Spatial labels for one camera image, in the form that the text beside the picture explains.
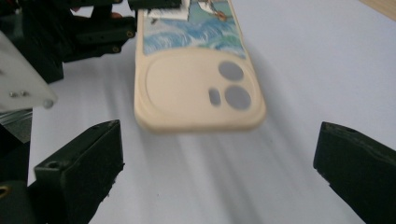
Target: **painted wave pattern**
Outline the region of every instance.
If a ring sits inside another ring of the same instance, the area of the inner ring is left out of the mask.
[[[163,49],[198,47],[230,52],[246,58],[233,20],[219,21],[211,18],[193,25],[185,21],[157,21],[153,26],[166,27],[145,34],[146,55]]]

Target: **beige phone case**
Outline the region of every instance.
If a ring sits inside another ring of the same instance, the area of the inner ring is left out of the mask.
[[[134,113],[154,132],[258,126],[265,103],[230,1],[191,1],[187,21],[138,13]]]

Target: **white table surface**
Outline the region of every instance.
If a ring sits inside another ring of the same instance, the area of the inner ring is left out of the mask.
[[[324,120],[396,148],[396,21],[358,0],[233,4],[267,103],[262,126],[142,130],[131,40],[121,54],[64,65],[51,84],[58,103],[34,109],[31,171],[92,125],[120,119],[126,165],[92,223],[362,223],[312,163]],[[126,2],[114,11],[132,15]]]

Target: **blue wave artwork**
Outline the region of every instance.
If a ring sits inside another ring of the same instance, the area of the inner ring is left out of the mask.
[[[216,11],[223,13],[223,20],[204,11],[196,1],[191,2],[188,21],[153,21],[145,18],[145,54],[165,49],[196,47],[226,51],[246,58],[228,2],[217,1],[213,6]]]

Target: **printed artwork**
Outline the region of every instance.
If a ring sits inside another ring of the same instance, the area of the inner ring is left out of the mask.
[[[165,49],[196,47],[246,58],[227,0],[191,0],[189,5],[186,21],[145,17],[146,55]]]

